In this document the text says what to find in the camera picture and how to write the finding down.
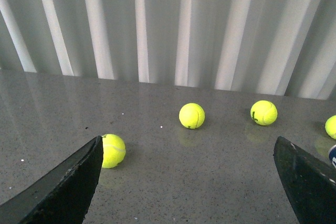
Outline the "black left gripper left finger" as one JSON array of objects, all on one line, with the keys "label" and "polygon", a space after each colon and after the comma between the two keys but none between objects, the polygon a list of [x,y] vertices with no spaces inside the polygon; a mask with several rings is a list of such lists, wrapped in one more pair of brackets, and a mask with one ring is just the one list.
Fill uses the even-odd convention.
[{"label": "black left gripper left finger", "polygon": [[1,223],[82,223],[99,181],[97,136],[23,192],[1,205]]}]

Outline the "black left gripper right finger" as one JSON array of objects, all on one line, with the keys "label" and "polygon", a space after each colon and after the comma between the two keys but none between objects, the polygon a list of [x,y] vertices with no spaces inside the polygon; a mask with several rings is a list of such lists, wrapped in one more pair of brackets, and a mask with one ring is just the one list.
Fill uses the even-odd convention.
[{"label": "black left gripper right finger", "polygon": [[282,136],[274,161],[299,223],[335,223],[335,168]]}]

